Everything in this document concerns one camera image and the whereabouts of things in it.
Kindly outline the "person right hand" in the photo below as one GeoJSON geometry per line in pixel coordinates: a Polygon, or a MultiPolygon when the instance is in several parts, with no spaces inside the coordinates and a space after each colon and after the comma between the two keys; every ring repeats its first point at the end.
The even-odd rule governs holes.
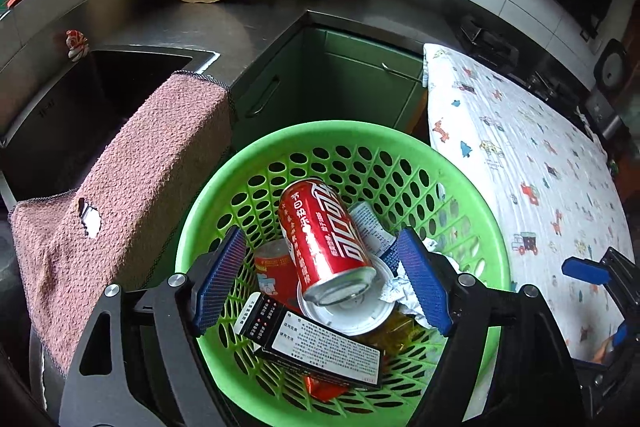
{"type": "Polygon", "coordinates": [[[593,355],[591,362],[600,365],[610,365],[614,360],[614,352],[616,350],[616,340],[614,336],[608,337],[604,340],[602,345],[597,349],[593,355]]]}

